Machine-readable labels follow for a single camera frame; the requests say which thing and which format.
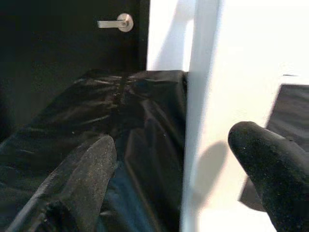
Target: black door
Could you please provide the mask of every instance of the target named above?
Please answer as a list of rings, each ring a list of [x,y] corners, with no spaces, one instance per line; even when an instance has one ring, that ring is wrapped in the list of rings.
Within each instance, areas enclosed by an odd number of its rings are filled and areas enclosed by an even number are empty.
[[[130,32],[98,20],[130,14]],[[90,69],[145,70],[149,0],[0,1],[0,140]]]

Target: shiny black fabric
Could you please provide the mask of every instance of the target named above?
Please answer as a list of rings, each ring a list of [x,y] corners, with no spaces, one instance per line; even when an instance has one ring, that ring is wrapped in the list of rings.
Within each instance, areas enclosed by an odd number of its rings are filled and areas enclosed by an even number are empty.
[[[108,134],[117,169],[97,231],[177,231],[185,110],[184,72],[86,73],[0,145],[0,230],[70,151]]]

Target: white wall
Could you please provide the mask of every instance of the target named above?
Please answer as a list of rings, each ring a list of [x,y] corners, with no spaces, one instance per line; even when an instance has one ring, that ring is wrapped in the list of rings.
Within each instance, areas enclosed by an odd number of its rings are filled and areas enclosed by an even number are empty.
[[[237,201],[246,175],[227,135],[239,121],[265,126],[282,82],[309,84],[309,2],[222,0],[216,21],[218,2],[199,0],[195,15],[182,230],[274,231]]]
[[[189,70],[196,0],[152,0],[147,70]]]

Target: lever handle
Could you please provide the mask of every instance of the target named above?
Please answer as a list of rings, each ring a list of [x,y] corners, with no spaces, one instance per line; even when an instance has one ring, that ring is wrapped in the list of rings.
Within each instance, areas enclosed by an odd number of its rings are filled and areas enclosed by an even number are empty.
[[[131,15],[123,13],[115,21],[98,21],[98,28],[118,28],[120,31],[129,32],[134,23]]]

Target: black plastic bag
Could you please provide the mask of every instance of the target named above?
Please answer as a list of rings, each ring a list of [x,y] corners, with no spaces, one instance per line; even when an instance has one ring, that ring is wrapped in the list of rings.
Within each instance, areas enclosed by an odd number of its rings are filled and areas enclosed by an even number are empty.
[[[97,231],[178,231],[186,73],[90,71],[0,145],[0,230],[77,146],[103,134],[117,169]]]

